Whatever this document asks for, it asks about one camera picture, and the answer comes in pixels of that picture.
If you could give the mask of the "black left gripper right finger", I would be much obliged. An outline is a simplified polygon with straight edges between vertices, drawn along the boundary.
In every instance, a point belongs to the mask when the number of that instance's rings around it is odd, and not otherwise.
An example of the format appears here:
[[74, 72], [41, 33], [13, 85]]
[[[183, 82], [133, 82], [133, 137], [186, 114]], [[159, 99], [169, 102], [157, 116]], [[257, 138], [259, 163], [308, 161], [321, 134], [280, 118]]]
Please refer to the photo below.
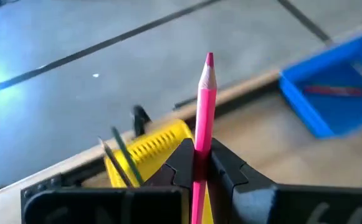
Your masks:
[[276, 183], [217, 139], [208, 190], [214, 224], [362, 224], [362, 188]]

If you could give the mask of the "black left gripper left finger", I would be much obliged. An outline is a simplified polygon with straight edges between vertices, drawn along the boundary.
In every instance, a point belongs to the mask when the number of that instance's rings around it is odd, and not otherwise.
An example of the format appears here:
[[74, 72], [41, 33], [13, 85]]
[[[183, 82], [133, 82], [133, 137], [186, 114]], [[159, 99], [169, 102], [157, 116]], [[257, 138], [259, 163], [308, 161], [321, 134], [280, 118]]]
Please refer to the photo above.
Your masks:
[[54, 188], [33, 195], [22, 224], [189, 224], [194, 144], [186, 138], [139, 188]]

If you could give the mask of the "black pen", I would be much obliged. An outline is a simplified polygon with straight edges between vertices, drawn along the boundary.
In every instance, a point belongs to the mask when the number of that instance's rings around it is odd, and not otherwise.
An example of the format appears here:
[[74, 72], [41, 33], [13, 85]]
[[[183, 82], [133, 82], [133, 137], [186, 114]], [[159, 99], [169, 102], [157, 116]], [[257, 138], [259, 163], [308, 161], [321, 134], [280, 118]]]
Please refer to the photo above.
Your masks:
[[115, 158], [111, 148], [109, 147], [109, 145], [101, 138], [98, 137], [98, 140], [100, 142], [100, 144], [102, 145], [105, 154], [108, 156], [108, 158], [110, 159], [110, 161], [112, 162], [114, 168], [117, 170], [119, 176], [121, 177], [122, 181], [124, 181], [125, 185], [127, 187], [132, 187], [132, 183], [130, 181], [130, 179], [128, 178], [128, 176], [126, 175], [125, 171], [122, 169], [121, 165], [118, 163], [117, 159]]

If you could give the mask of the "dark green pencil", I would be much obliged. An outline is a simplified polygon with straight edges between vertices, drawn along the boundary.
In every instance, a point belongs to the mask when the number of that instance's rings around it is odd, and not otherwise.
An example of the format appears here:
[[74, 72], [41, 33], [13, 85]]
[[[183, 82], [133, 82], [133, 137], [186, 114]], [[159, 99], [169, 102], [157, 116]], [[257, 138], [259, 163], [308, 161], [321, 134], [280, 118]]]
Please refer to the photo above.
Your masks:
[[142, 186], [144, 184], [142, 176], [141, 176], [136, 164], [134, 163], [133, 159], [131, 158], [131, 155], [126, 148], [126, 144], [123, 141], [123, 139], [121, 138], [121, 134], [118, 132], [117, 128], [114, 126], [111, 127], [111, 132], [112, 132], [113, 137], [115, 138], [121, 152], [123, 153], [124, 158], [127, 161], [128, 166], [130, 167], [130, 170], [132, 171], [133, 175], [135, 176], [135, 179], [138, 182], [138, 185]]

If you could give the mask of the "pink pencil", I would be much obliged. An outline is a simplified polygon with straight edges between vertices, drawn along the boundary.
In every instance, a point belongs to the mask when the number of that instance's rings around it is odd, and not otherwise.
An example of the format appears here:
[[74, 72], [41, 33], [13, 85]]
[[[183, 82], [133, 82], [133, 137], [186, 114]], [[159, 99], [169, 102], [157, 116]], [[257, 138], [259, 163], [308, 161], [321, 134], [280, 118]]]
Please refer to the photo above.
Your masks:
[[209, 52], [198, 84], [194, 140], [194, 181], [191, 224], [201, 224], [216, 107], [217, 82], [214, 55]]

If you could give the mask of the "red crayon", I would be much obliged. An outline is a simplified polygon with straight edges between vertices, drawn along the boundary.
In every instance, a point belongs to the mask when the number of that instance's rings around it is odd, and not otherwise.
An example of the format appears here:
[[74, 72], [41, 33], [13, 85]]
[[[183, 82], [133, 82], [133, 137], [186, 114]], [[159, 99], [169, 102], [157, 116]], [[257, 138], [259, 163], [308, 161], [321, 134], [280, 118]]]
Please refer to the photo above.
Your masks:
[[332, 96], [362, 96], [362, 89], [343, 86], [306, 86], [303, 89], [307, 93], [332, 95]]

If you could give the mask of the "yellow plastic bin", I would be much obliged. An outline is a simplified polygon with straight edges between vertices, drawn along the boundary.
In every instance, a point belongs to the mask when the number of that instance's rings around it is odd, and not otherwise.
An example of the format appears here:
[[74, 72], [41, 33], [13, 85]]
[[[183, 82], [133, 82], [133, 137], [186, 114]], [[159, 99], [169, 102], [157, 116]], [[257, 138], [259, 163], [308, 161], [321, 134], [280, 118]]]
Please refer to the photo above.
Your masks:
[[[126, 149], [135, 163], [141, 178], [147, 184], [147, 180], [159, 170], [165, 160], [174, 154], [176, 148], [187, 138], [192, 139], [194, 142], [194, 136], [188, 125], [184, 121], [177, 119], [152, 133], [137, 137], [133, 142], [126, 145]], [[114, 158], [124, 170], [132, 186], [139, 187], [140, 184], [119, 146], [114, 147], [114, 149], [111, 147], [111, 150]], [[121, 175], [118, 173], [117, 168], [112, 164], [109, 156], [105, 156], [104, 163], [111, 186], [115, 188], [127, 187], [126, 183], [124, 183], [121, 178]], [[201, 223], [214, 224], [207, 187], [205, 194]]]

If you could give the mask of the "black clamp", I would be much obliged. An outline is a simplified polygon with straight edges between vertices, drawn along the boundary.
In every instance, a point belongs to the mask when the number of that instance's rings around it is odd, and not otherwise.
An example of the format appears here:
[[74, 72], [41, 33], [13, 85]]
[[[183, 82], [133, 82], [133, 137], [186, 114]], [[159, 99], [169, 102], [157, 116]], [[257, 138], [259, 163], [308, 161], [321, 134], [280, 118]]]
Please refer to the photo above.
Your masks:
[[140, 137], [146, 133], [145, 125], [151, 121], [147, 112], [141, 105], [135, 105], [132, 108], [131, 115], [133, 117], [133, 130], [136, 137]]

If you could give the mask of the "blue plastic bin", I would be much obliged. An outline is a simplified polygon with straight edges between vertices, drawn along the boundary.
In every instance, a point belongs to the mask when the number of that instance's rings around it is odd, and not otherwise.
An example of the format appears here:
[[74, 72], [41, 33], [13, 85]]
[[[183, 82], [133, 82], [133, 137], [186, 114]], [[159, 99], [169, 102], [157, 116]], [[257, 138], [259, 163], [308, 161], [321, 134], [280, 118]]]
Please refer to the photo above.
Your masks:
[[307, 93], [306, 86], [362, 89], [362, 35], [284, 68], [279, 86], [308, 129], [318, 138], [352, 132], [362, 126], [362, 96]]

